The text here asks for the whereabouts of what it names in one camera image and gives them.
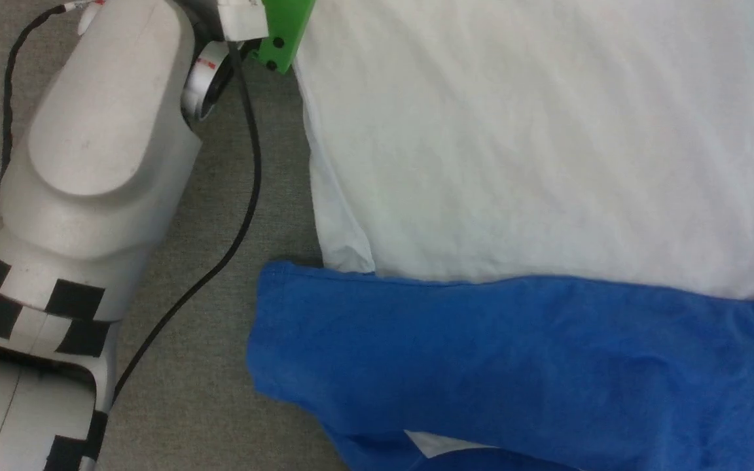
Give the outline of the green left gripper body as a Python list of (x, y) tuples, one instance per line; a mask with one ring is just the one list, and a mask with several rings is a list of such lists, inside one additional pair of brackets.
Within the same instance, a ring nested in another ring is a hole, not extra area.
[(264, 1), (269, 36), (246, 42), (246, 56), (269, 71), (290, 71), (314, 9), (312, 0)]

